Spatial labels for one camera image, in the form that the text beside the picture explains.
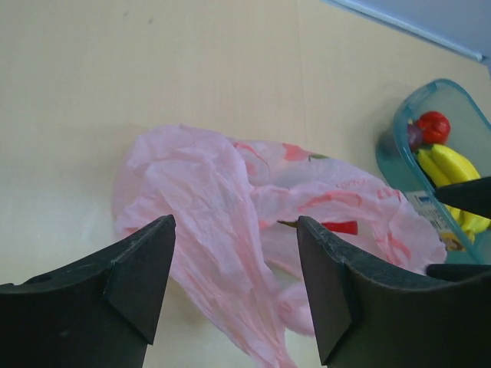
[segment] label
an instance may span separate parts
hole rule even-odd
[[[437,231],[440,240],[445,243],[447,251],[466,250],[424,190],[406,192],[404,195],[416,212],[428,220]]]

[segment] red print on bag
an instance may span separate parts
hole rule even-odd
[[[343,202],[346,203],[347,205],[353,205],[352,203],[353,199],[356,202],[354,206],[360,207],[361,203],[363,202],[363,199],[361,199],[361,197],[358,194],[353,192],[331,191],[325,193],[324,195],[320,195],[319,197],[312,198],[304,205],[298,207],[298,211],[302,212],[303,210],[308,209],[309,207],[313,207],[314,205],[318,205],[319,203],[332,201],[332,200]]]
[[[250,153],[252,153],[255,157],[257,157],[258,159],[260,159],[261,161],[263,161],[267,167],[269,167],[268,163],[255,151],[255,149],[253,149],[249,144],[245,144],[245,143],[240,143],[240,142],[235,142],[233,144],[234,148],[236,150],[238,149],[243,149],[243,150],[246,150],[246,151],[249,151]],[[255,172],[255,167],[251,167],[251,166],[247,166],[247,162],[246,162],[246,168],[247,168],[247,173],[251,174],[251,175],[256,175],[256,172]]]
[[[402,200],[400,197],[401,196],[400,190],[396,190],[388,187],[377,190],[377,197],[379,199],[389,199],[394,196],[396,196],[397,199],[399,199],[399,202]]]
[[[404,253],[404,255],[406,256],[407,259],[411,259],[411,256],[412,256],[411,250],[406,245],[404,245],[404,243],[402,241],[396,239],[392,235],[392,232],[389,232],[389,234],[387,236],[389,238],[389,242],[392,243],[392,245],[394,246],[394,248],[399,249],[400,251],[402,251]]]
[[[245,168],[247,169],[247,173],[252,176],[258,175],[258,170],[255,169],[255,166],[253,163],[250,163],[249,161],[245,162]]]
[[[311,155],[309,151],[305,151],[295,144],[283,143],[283,147],[286,150],[284,158],[287,161],[303,161],[304,159],[308,159]]]
[[[362,186],[366,182],[367,182],[367,178],[352,179],[352,180],[348,180],[347,182],[342,182],[341,184],[336,184],[336,186],[341,189],[346,189],[349,188],[350,186]]]

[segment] purple fruit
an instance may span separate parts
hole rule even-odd
[[[411,152],[420,148],[421,144],[423,144],[423,131],[416,125],[408,124],[407,142],[409,143]]]

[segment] yellow banana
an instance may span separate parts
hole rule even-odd
[[[463,215],[464,215],[464,212],[465,211],[460,210],[459,219],[457,220],[457,222],[459,223],[460,227],[462,227],[462,224],[463,224]]]
[[[481,177],[474,165],[466,157],[447,146],[433,144],[430,155],[452,183],[466,182]]]
[[[447,146],[434,144],[430,155],[452,183],[466,182],[481,177],[466,157]],[[461,227],[470,241],[474,242],[476,234],[484,232],[489,227],[490,222],[491,219],[489,218],[464,211]]]
[[[435,186],[448,186],[451,184],[450,180],[447,176],[440,170],[440,168],[436,165],[436,163],[431,159],[430,152],[426,149],[419,149],[416,153],[416,159],[421,166],[421,169],[433,180]],[[456,209],[454,207],[450,207],[449,205],[445,205],[447,207],[448,212],[452,215],[455,221],[459,221],[460,219],[460,209]]]
[[[463,232],[469,237],[471,242],[474,242],[476,234],[484,232],[488,229],[491,219],[475,215],[470,212],[463,213],[463,224],[461,225]]]

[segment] red fruit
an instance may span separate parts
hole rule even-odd
[[[438,111],[424,113],[416,125],[423,131],[423,143],[425,144],[445,144],[450,135],[450,121]]]

